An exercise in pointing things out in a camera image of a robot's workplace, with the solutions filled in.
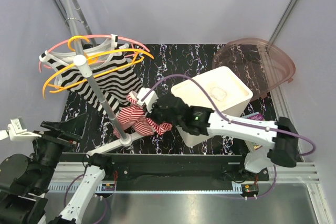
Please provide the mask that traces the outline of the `red white striped tank top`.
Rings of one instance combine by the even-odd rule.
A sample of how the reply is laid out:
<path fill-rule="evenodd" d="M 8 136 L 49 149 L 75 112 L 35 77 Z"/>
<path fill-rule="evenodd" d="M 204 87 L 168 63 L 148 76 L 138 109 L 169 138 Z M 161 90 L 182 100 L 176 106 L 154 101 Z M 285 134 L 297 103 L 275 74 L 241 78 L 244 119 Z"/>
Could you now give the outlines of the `red white striped tank top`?
<path fill-rule="evenodd" d="M 131 91 L 127 95 L 126 100 L 130 102 L 130 105 L 122 108 L 117 115 L 117 119 L 123 130 L 131 127 L 136 133 L 142 136 L 150 136 L 155 133 L 163 135 L 172 129 L 172 124 L 166 122 L 157 124 L 151 118 L 146 117 L 144 109 L 138 105 L 136 92 Z"/>

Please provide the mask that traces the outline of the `yellow plastic hanger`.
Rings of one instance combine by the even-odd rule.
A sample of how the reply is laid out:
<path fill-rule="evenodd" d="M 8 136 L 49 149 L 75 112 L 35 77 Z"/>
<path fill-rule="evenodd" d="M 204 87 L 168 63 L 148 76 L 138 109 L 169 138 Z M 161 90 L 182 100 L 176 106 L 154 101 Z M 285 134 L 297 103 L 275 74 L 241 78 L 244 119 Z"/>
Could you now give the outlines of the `yellow plastic hanger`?
<path fill-rule="evenodd" d="M 73 37 L 71 37 L 70 39 L 64 40 L 64 41 L 62 41 L 62 42 L 60 42 L 60 43 L 54 45 L 53 47 L 51 47 L 50 49 L 48 49 L 47 52 L 52 52 L 54 49 L 56 49 L 57 47 L 59 47 L 59 46 L 61 46 L 61 45 L 63 45 L 63 44 L 67 44 L 68 48 L 69 48 L 71 51 L 74 51 L 74 49 L 73 49 L 72 46 L 71 46 L 71 42 L 74 41 L 74 40 L 77 40 L 77 39 L 79 39 L 79 40 L 83 39 L 83 40 L 85 40 L 86 42 L 89 42 L 89 41 L 90 41 L 90 40 L 89 40 L 90 38 L 93 39 L 93 38 L 116 38 L 116 37 L 117 37 L 117 36 L 115 36 L 115 35 L 85 35 L 85 36 L 78 35 L 78 36 L 73 36 Z M 136 65 L 136 64 L 142 62 L 142 61 L 144 60 L 144 57 L 143 57 L 143 56 L 142 56 L 141 59 L 136 60 L 136 58 L 138 57 L 139 54 L 146 55 L 146 56 L 150 57 L 151 59 L 154 59 L 154 56 L 153 56 L 152 54 L 150 54 L 149 49 L 148 49 L 144 44 L 142 44 L 142 43 L 140 43 L 140 42 L 138 42 L 138 41 L 136 41 L 136 40 L 130 39 L 130 38 L 125 38 L 125 37 L 120 37 L 120 36 L 119 36 L 118 38 L 119 38 L 120 40 L 122 40 L 122 41 L 130 42 L 131 45 L 136 44 L 136 45 L 142 47 L 143 49 L 137 49 L 137 48 L 133 48 L 133 47 L 132 47 L 132 48 L 129 48 L 129 49 L 115 49 L 115 50 L 109 50 L 109 51 L 106 51 L 106 52 L 102 52 L 102 53 L 99 53 L 99 54 L 92 55 L 92 56 L 90 56 L 90 57 L 88 57 L 87 55 L 85 55 L 85 57 L 86 57 L 87 60 L 88 60 L 88 64 L 91 65 L 91 64 L 93 64 L 93 63 L 101 63 L 101 61 L 98 60 L 100 56 L 104 56 L 104 55 L 107 55 L 107 54 L 114 54 L 114 53 L 117 53 L 117 52 L 128 52 L 128 51 L 132 51 L 132 52 L 133 52 L 133 54 L 128 55 L 128 57 L 129 57 L 129 56 L 133 56 L 133 59 L 132 59 L 132 61 L 131 61 L 130 63 L 125 64 L 125 65 L 122 65 L 122 66 L 120 66 L 120 67 L 117 67 L 117 68 L 114 69 L 114 70 L 108 70 L 108 71 L 105 71 L 105 72 L 103 72 L 103 73 L 97 74 L 97 75 L 93 76 L 94 78 L 97 78 L 97 77 L 100 77 L 100 76 L 104 76 L 104 75 L 106 75 L 106 74 L 108 74 L 108 73 L 115 72 L 115 71 L 117 71 L 117 70 L 119 70 L 119 69 L 122 69 L 122 68 L 124 68 L 124 67 L 129 67 L 129 66 Z M 84 82 L 87 82 L 86 80 L 82 80 L 82 81 L 78 81 L 78 82 L 76 82 L 76 83 L 74 83 L 74 84 L 71 84 L 71 85 L 69 85 L 69 86 L 65 86 L 65 87 L 61 87 L 61 86 L 56 86 L 56 85 L 52 85 L 52 84 L 50 84 L 50 81 L 51 81 L 52 79 L 56 78 L 56 77 L 57 77 L 58 75 L 60 75 L 61 73 L 63 73 L 64 71 L 66 71 L 66 70 L 68 70 L 68 69 L 70 69 L 70 68 L 72 68 L 72 67 L 74 67 L 74 66 L 75 66 L 74 63 L 72 63 L 72 64 L 70 64 L 70 65 L 68 65 L 68 66 L 65 66 L 64 68 L 62 68 L 61 70 L 59 70 L 59 71 L 57 71 L 56 73 L 54 73 L 51 77 L 49 77 L 49 78 L 46 80 L 46 82 L 45 82 L 44 85 L 43 85 L 43 89 L 42 89 L 42 94 L 43 94 L 43 98 L 44 98 L 44 99 L 46 98 L 45 92 L 46 92 L 46 88 L 47 88 L 47 87 L 54 87 L 54 88 L 57 88 L 56 91 L 49 91 L 49 92 L 50 92 L 50 93 L 58 93 L 58 92 L 62 92 L 62 91 L 64 91 L 64 90 L 70 89 L 70 88 L 72 88 L 72 87 L 74 87 L 74 86 L 77 86 L 77 85 L 79 85 L 79 84 L 82 84 L 82 83 L 84 83 Z"/>

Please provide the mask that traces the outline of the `black white striped tank top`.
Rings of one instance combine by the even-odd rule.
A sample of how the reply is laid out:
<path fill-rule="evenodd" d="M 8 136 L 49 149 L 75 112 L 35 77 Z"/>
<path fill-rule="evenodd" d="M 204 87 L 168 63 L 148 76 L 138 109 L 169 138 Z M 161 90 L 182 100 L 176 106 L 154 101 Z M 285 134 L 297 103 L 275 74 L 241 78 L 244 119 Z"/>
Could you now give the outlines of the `black white striped tank top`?
<path fill-rule="evenodd" d="M 84 55 L 90 57 L 92 55 L 106 52 L 109 50 L 129 49 L 132 47 L 137 49 L 143 49 L 136 44 L 131 45 L 131 43 L 127 41 L 125 41 L 124 44 L 120 44 L 118 42 L 118 36 L 116 38 L 102 39 L 103 42 L 98 44 L 97 46 L 83 47 Z M 98 60 L 101 61 L 101 63 L 93 63 L 89 65 L 89 67 L 92 70 L 93 76 L 95 76 L 105 71 L 114 70 L 117 67 L 130 63 L 133 59 L 133 56 L 128 57 L 128 55 L 131 54 L 133 54 L 133 52 L 128 51 L 100 56 Z M 54 70 L 56 73 L 65 66 L 72 64 L 74 62 L 73 60 L 75 55 L 75 50 L 70 50 L 69 52 L 56 52 L 55 49 L 52 52 L 47 52 L 46 50 L 39 56 L 39 61 L 42 62 L 42 66 L 46 66 Z M 142 56 L 144 57 L 144 55 L 139 54 L 136 60 L 141 59 Z M 130 104 L 130 102 L 126 100 L 126 97 L 131 91 L 138 92 L 142 88 L 142 82 L 134 72 L 133 66 L 134 65 L 124 67 L 115 72 L 111 72 L 104 76 L 95 78 L 95 81 L 97 82 L 108 104 L 115 114 L 117 114 L 121 108 L 127 107 Z M 50 84 L 65 87 L 82 80 L 85 80 L 85 78 L 80 73 L 78 67 L 74 66 L 64 71 L 56 78 L 52 79 L 50 81 Z M 51 91 L 57 90 L 57 88 L 54 87 L 47 88 L 50 88 Z M 78 94 L 98 112 L 105 114 L 105 110 L 103 109 L 101 103 L 99 102 L 97 96 L 95 95 L 93 89 L 90 87 L 88 82 L 84 82 L 82 84 L 74 86 L 70 89 L 67 89 L 67 91 Z"/>

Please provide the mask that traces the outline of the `pink plastic hanger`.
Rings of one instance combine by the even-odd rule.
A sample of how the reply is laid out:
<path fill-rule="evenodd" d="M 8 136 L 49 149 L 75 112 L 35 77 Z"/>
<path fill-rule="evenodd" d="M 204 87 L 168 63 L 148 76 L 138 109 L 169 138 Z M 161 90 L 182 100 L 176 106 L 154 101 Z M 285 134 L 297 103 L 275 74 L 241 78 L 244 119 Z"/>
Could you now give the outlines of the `pink plastic hanger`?
<path fill-rule="evenodd" d="M 84 35 L 82 37 L 84 37 L 84 40 L 86 42 L 93 42 L 94 38 L 111 38 L 111 35 L 95 34 L 95 35 Z M 145 51 L 150 52 L 149 48 L 139 41 L 136 41 L 136 40 L 133 40 L 133 39 L 130 39 L 130 38 L 126 38 L 126 37 L 120 37 L 120 36 L 118 38 L 122 41 L 127 41 L 127 42 L 130 42 L 131 44 L 136 44 L 136 45 L 142 47 Z M 57 47 L 59 47 L 63 44 L 67 44 L 68 40 L 69 39 L 55 44 L 54 46 L 52 46 L 51 48 L 48 49 L 48 52 L 53 51 L 54 49 L 56 49 Z M 42 72 L 42 62 L 41 61 L 39 61 L 39 63 L 38 63 L 38 70 L 39 70 L 40 73 Z"/>

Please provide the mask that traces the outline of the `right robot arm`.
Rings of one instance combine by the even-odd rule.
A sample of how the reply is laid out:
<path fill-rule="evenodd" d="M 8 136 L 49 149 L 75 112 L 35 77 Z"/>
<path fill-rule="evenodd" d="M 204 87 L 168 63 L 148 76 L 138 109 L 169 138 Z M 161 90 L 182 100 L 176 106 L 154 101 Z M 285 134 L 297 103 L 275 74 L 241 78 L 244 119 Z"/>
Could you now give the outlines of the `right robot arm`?
<path fill-rule="evenodd" d="M 214 136 L 229 136 L 260 145 L 249 152 L 238 167 L 239 176 L 250 180 L 264 168 L 296 167 L 298 132 L 286 117 L 277 121 L 256 121 L 230 116 L 202 106 L 189 106 L 170 94 L 157 99 L 148 110 L 155 123 L 177 127 L 185 145 L 192 147 Z"/>

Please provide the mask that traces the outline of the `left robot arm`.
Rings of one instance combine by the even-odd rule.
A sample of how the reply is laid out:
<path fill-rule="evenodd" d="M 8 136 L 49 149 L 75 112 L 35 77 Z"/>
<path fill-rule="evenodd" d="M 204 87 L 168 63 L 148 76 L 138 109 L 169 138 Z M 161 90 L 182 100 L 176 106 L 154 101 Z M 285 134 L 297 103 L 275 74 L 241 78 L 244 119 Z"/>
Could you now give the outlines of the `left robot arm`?
<path fill-rule="evenodd" d="M 21 118 L 12 119 L 1 139 L 32 142 L 31 157 L 14 154 L 1 162 L 1 223 L 46 223 L 44 195 L 65 148 L 75 145 L 80 136 L 71 133 L 69 122 L 43 122 L 44 132 L 29 132 Z M 92 154 L 75 194 L 51 223 L 82 223 L 91 197 L 102 180 L 113 175 L 112 160 Z"/>

